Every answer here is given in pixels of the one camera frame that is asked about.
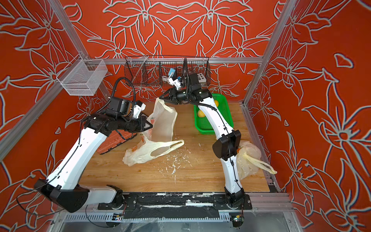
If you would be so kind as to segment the orange-print plastic bag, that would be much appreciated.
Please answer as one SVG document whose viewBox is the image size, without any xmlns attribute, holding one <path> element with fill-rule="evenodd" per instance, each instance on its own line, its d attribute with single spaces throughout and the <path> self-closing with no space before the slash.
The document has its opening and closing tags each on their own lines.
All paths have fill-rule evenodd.
<svg viewBox="0 0 371 232">
<path fill-rule="evenodd" d="M 122 160 L 124 164 L 143 164 L 182 147 L 184 140 L 173 140 L 176 119 L 175 108 L 167 106 L 164 100 L 157 98 L 154 111 L 149 116 L 153 127 L 140 133 L 141 141 L 126 150 Z"/>
</svg>

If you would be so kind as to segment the yellow-pink peach second row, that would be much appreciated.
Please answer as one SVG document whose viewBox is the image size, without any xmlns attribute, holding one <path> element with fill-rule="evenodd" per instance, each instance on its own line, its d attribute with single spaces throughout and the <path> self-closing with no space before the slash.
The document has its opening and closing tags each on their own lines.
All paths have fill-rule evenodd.
<svg viewBox="0 0 371 232">
<path fill-rule="evenodd" d="M 204 113 L 202 110 L 199 110 L 199 111 L 197 112 L 197 115 L 198 115 L 199 118 L 204 118 L 204 117 L 206 117 L 205 113 Z"/>
</svg>

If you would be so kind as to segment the yellow translucent plastic bag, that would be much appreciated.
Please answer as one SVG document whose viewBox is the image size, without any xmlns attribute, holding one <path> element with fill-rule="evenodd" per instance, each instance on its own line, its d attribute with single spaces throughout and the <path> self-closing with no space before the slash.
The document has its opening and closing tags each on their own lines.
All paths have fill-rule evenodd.
<svg viewBox="0 0 371 232">
<path fill-rule="evenodd" d="M 271 165 L 261 160 L 261 150 L 249 141 L 241 141 L 237 150 L 237 171 L 240 180 L 255 175 L 258 170 L 264 170 L 272 175 L 277 171 Z"/>
</svg>

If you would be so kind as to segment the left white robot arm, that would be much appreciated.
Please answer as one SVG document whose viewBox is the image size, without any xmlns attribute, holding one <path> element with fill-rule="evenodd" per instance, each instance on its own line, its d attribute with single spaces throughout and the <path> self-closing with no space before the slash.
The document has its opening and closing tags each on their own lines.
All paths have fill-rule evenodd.
<svg viewBox="0 0 371 232">
<path fill-rule="evenodd" d="M 79 138 L 66 157 L 45 180 L 38 180 L 34 189 L 70 213 L 93 204 L 107 204 L 112 209 L 120 209 L 124 205 L 120 188 L 113 185 L 83 187 L 79 180 L 93 154 L 113 131 L 134 134 L 153 127 L 142 113 L 145 108 L 141 101 L 112 97 L 107 109 L 87 117 Z"/>
</svg>

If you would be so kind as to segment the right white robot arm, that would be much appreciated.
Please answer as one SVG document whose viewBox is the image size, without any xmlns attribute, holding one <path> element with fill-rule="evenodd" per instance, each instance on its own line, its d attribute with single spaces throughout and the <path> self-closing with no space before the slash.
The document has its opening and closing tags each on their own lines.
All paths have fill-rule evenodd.
<svg viewBox="0 0 371 232">
<path fill-rule="evenodd" d="M 161 79 L 172 86 L 160 96 L 161 100 L 176 105 L 190 103 L 205 114 L 216 136 L 213 152 L 222 163 L 227 204 L 231 208 L 242 206 L 245 201 L 245 192 L 237 170 L 240 131 L 227 123 L 217 108 L 211 92 L 201 86 L 196 73 L 183 76 L 181 79 L 174 74 L 169 74 Z"/>
</svg>

